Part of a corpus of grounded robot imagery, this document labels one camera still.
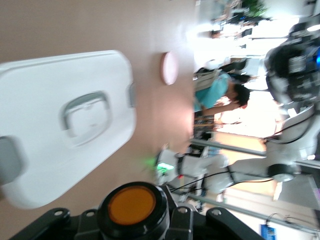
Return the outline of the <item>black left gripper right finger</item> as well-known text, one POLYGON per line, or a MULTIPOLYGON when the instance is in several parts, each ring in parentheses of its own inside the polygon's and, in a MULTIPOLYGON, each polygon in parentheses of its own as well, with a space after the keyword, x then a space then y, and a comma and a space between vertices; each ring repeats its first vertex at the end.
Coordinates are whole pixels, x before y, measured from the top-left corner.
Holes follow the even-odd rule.
POLYGON ((164 240, 262 240, 227 209, 210 208, 205 215, 188 207, 173 210, 164 240))

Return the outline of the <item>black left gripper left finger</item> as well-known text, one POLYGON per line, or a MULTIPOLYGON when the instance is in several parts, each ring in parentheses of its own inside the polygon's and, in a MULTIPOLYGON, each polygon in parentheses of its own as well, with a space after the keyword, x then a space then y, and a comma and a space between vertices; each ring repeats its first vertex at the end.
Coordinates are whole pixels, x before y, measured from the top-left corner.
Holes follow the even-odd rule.
POLYGON ((103 240, 97 210, 72 216, 67 208, 53 208, 24 227, 11 240, 103 240))

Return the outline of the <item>orange push button switch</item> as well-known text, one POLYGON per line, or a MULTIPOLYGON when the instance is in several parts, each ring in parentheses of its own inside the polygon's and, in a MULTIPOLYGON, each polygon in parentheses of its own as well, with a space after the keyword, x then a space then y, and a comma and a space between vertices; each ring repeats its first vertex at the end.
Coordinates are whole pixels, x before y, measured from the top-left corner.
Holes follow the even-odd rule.
POLYGON ((170 225, 168 197, 151 183, 126 183, 101 202, 96 219, 103 240, 164 240, 170 225))

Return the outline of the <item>white lidded box grey latches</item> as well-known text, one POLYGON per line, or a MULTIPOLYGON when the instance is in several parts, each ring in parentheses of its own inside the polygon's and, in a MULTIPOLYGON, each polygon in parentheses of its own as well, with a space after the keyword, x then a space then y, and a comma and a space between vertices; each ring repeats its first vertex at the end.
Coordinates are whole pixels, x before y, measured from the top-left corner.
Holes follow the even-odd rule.
POLYGON ((61 197, 135 127, 132 66, 119 51, 0 64, 0 189, 17 208, 61 197))

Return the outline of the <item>person in teal shirt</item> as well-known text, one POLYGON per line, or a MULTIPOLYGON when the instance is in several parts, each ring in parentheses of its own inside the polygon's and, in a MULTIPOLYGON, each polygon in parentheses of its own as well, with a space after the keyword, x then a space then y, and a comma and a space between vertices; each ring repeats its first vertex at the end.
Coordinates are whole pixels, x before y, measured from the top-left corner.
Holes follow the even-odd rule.
POLYGON ((238 108, 246 108, 250 93, 250 90, 243 84, 222 71, 213 80, 210 87, 194 93, 193 112, 200 116, 212 116, 238 108), (218 106, 217 101, 223 97, 229 99, 229 104, 218 106))

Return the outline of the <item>white round plate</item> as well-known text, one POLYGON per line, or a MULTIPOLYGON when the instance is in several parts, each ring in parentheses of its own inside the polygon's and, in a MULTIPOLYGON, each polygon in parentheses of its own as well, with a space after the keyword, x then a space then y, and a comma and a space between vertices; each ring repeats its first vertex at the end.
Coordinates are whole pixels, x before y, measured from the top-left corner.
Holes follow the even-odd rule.
POLYGON ((172 51, 162 54, 160 61, 160 77, 165 85, 173 85, 179 72, 179 63, 172 51))

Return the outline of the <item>green potted plant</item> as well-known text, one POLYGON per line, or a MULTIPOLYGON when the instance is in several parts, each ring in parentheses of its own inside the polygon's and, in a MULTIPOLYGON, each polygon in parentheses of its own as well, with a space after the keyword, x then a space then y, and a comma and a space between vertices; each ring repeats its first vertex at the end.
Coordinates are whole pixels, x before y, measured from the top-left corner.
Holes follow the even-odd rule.
POLYGON ((248 9, 246 14, 250 17, 260 17, 268 10, 264 0, 242 0, 242 7, 248 9))

